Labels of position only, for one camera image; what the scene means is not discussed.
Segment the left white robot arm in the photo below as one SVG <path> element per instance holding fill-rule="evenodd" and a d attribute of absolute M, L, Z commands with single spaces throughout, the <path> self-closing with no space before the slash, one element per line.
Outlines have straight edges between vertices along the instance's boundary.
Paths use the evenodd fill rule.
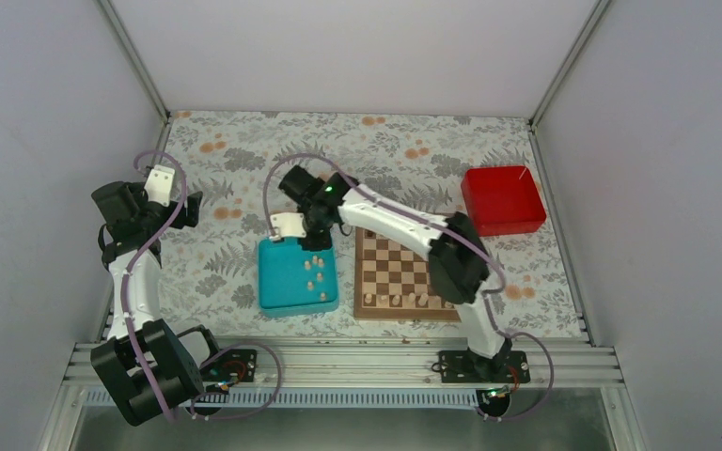
<path fill-rule="evenodd" d="M 91 364 L 123 418 L 139 426 L 202 391 L 216 378 L 224 354 L 201 344 L 191 351 L 161 317 L 161 235 L 196 226 L 202 194 L 172 200 L 174 178 L 153 173 L 144 182 L 116 181 L 91 197 L 104 223 L 98 245 L 113 278 L 114 318 Z"/>

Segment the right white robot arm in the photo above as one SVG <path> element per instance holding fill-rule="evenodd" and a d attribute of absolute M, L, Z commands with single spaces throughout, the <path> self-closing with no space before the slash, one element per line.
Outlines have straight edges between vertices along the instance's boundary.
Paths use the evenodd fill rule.
<path fill-rule="evenodd" d="M 295 165 L 278 188 L 302 214 L 302 241 L 307 246 L 324 246 L 333 226 L 347 225 L 381 235 L 424 259 L 433 292 L 458 313 L 467 347 L 474 354 L 474 375 L 494 382 L 506 373 L 512 344 L 496 325 L 489 303 L 506 287 L 506 276 L 466 214 L 415 210 L 341 170 L 320 179 Z"/>

